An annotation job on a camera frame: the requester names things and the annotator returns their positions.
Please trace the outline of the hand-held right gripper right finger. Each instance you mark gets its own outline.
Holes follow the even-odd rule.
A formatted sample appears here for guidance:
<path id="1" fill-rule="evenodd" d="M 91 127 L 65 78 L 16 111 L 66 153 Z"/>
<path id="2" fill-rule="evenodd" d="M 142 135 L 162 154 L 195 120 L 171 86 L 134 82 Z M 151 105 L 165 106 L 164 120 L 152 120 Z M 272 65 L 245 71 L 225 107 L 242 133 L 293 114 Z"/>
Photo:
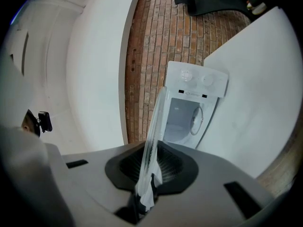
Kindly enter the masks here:
<path id="1" fill-rule="evenodd" d="M 224 185 L 237 182 L 261 208 L 274 197 L 258 181 L 228 160 L 169 143 L 192 157 L 199 168 L 196 180 L 182 193 L 160 196 L 142 220 L 143 227 L 235 227 L 245 221 Z"/>

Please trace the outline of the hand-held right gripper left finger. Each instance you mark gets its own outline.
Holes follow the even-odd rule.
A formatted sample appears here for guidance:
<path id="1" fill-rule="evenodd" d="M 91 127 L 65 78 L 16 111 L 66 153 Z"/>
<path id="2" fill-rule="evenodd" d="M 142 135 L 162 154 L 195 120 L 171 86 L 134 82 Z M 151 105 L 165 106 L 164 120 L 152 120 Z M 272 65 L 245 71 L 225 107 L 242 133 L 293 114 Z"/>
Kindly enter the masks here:
<path id="1" fill-rule="evenodd" d="M 142 146 L 140 142 L 63 156 L 56 145 L 45 145 L 53 177 L 71 213 L 71 226 L 132 226 L 114 214 L 127 205 L 131 194 L 112 184 L 106 176 L 105 165 L 109 159 Z"/>

